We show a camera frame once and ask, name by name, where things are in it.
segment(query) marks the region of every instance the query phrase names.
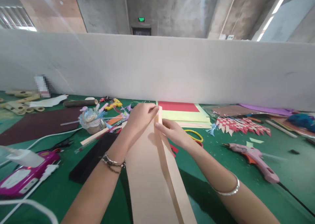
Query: dark red felt sheet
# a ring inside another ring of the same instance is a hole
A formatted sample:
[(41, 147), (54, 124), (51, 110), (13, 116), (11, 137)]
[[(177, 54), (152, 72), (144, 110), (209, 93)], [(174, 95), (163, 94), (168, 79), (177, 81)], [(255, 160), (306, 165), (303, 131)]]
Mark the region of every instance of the dark red felt sheet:
[(46, 135), (74, 130), (79, 123), (60, 125), (77, 121), (81, 114), (80, 107), (26, 114), (0, 135), (0, 145), (7, 146), (29, 140), (39, 139)]

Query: pink glue gun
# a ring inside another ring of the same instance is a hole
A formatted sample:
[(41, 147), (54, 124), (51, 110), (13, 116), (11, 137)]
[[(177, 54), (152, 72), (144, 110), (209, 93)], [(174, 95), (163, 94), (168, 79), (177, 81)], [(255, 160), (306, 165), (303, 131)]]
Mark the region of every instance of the pink glue gun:
[(248, 158), (249, 164), (256, 164), (263, 173), (265, 180), (270, 183), (279, 183), (279, 177), (270, 169), (270, 167), (261, 159), (262, 153), (256, 148), (249, 148), (239, 144), (223, 144), (229, 146), (234, 152), (240, 152)]

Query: purple paper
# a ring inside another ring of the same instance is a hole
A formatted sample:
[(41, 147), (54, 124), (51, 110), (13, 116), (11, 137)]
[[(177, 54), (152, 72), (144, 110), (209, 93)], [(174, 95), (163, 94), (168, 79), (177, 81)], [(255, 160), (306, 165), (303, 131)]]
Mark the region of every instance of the purple paper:
[(294, 109), (290, 108), (271, 108), (271, 107), (259, 107), (259, 106), (252, 106), (252, 105), (247, 105), (247, 104), (239, 104), (242, 107), (256, 110), (256, 111), (261, 111), (261, 112), (268, 112), (272, 114), (278, 114), (278, 115), (283, 115), (283, 116), (292, 116), (292, 111)]

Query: white partition wall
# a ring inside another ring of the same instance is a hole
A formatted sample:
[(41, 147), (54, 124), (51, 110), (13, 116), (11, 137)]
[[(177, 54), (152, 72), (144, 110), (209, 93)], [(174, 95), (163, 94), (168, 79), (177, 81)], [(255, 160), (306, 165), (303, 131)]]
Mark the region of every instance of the white partition wall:
[(0, 30), (0, 90), (315, 111), (315, 46)]

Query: glue gun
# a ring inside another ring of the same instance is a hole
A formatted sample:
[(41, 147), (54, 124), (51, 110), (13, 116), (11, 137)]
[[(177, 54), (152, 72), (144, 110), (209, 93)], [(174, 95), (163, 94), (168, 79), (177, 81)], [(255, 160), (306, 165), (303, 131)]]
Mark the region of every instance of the glue gun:
[(223, 144), (229, 146), (234, 152), (240, 152), (244, 154), (249, 161), (249, 164), (256, 164), (259, 170), (263, 173), (266, 181), (270, 183), (279, 183), (279, 177), (270, 169), (270, 167), (261, 159), (262, 153), (256, 148), (249, 148), (239, 144)]
[(118, 99), (114, 99), (114, 103), (111, 103), (109, 106), (105, 107), (104, 111), (109, 111), (113, 107), (121, 107), (122, 103)]

